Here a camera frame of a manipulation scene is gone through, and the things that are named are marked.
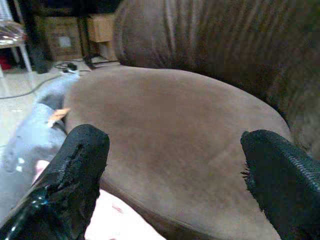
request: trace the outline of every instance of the red object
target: red object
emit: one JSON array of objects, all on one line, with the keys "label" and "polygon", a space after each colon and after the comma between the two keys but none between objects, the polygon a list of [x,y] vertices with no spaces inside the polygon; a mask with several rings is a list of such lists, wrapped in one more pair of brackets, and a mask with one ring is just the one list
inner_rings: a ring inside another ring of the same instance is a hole
[{"label": "red object", "polygon": [[0,56],[0,65],[2,70],[11,69],[11,65],[8,63],[8,60],[5,56]]}]

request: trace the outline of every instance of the couch backrest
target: couch backrest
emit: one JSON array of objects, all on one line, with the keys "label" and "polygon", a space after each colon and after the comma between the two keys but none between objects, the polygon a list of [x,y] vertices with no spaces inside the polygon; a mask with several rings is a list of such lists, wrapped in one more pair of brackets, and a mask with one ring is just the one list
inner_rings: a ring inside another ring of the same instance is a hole
[{"label": "couch backrest", "polygon": [[124,65],[191,71],[255,95],[320,159],[319,0],[125,0],[114,46]]}]

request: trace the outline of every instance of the brown suede upholstery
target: brown suede upholstery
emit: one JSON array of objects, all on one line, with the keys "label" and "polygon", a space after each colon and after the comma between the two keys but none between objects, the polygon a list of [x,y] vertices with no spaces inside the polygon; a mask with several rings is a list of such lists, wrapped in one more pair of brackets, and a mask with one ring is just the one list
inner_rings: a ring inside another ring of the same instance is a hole
[{"label": "brown suede upholstery", "polygon": [[114,46],[134,67],[94,71],[65,102],[68,130],[110,134],[102,187],[169,240],[279,240],[241,178],[240,137],[292,135],[320,160],[318,4],[124,0]]},{"label": "brown suede upholstery", "polygon": [[290,139],[266,103],[196,73],[123,66],[88,74],[65,106],[68,131],[88,123],[109,133],[102,187],[167,239],[279,239],[240,174],[244,131]]},{"label": "brown suede upholstery", "polygon": [[319,0],[124,0],[120,62],[232,84],[278,109],[320,160]]}]

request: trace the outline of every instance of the couch cushion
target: couch cushion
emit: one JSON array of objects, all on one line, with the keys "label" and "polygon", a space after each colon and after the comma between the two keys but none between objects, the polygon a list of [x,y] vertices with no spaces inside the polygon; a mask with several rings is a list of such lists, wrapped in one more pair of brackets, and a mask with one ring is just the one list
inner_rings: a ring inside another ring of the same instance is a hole
[{"label": "couch cushion", "polygon": [[266,103],[196,73],[120,67],[86,75],[65,106],[68,131],[92,124],[109,133],[102,187],[167,239],[280,239],[241,175],[244,131],[290,139]]}]

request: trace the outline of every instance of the paper scrap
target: paper scrap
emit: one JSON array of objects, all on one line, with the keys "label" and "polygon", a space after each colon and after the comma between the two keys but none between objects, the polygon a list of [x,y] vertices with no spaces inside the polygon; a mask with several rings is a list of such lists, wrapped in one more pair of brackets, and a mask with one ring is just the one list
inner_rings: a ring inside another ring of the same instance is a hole
[{"label": "paper scrap", "polygon": [[48,127],[52,128],[54,124],[63,119],[70,112],[70,108],[56,110],[48,120]]}]

